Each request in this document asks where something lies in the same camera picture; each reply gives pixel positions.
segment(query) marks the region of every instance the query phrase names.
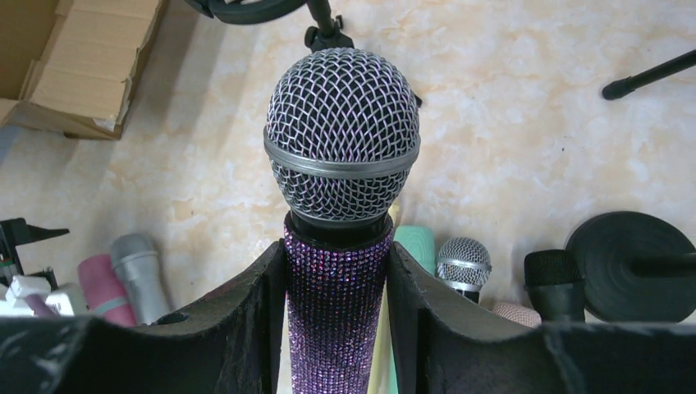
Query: black tripod leg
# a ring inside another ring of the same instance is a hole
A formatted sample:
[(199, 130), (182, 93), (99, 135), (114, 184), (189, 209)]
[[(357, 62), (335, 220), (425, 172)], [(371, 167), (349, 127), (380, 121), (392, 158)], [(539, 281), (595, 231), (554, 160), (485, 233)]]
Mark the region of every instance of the black tripod leg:
[(661, 80), (662, 78), (666, 78), (692, 66), (696, 66), (696, 50), (685, 53), (669, 62), (664, 62), (636, 76), (630, 76), (623, 80), (615, 80), (602, 89), (602, 97), (607, 100), (620, 99), (637, 88), (651, 84), (656, 80)]

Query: black stand base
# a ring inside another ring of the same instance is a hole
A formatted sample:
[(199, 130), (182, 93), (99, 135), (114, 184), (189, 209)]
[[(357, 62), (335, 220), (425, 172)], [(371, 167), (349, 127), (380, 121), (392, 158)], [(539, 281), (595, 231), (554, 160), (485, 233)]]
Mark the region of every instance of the black stand base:
[(638, 277), (638, 258), (693, 253), (667, 222), (635, 212), (606, 213), (578, 228), (565, 247), (585, 276), (587, 309), (608, 322), (680, 322), (696, 309), (692, 277)]

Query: black microphone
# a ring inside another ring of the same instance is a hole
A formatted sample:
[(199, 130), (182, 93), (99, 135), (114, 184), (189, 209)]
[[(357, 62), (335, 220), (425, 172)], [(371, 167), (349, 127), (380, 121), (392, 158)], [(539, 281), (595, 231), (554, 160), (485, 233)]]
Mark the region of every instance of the black microphone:
[(264, 147), (291, 207), (285, 220), (293, 392), (365, 393), (389, 206), (420, 146), (415, 96), (383, 58), (318, 51), (278, 82)]
[(585, 280), (573, 255), (543, 250), (524, 258), (525, 290), (545, 322), (584, 322)]

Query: microphone windscreen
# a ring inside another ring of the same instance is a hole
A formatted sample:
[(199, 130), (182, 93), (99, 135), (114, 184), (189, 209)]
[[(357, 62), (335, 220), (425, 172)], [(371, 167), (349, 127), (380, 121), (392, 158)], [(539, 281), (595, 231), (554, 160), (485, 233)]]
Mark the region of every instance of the microphone windscreen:
[(573, 254), (566, 250), (542, 250), (524, 258), (524, 284), (549, 286), (583, 280)]
[(542, 317), (536, 310), (510, 302), (497, 302), (493, 306), (492, 312), (502, 318), (531, 328), (542, 323)]
[(399, 242), (424, 270), (435, 276), (435, 237), (430, 227), (399, 226), (394, 241)]

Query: pink microphone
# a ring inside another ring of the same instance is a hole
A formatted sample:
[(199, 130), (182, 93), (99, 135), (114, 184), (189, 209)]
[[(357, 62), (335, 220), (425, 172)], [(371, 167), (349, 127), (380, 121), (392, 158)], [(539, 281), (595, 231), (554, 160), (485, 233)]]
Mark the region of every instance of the pink microphone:
[(123, 327), (137, 325), (126, 289), (113, 273), (108, 254), (97, 254), (80, 263), (77, 276), (87, 305), (95, 314)]
[(542, 323), (542, 317), (539, 316), (536, 310), (510, 302), (497, 302), (493, 306), (492, 312), (502, 318), (531, 328), (537, 327)]

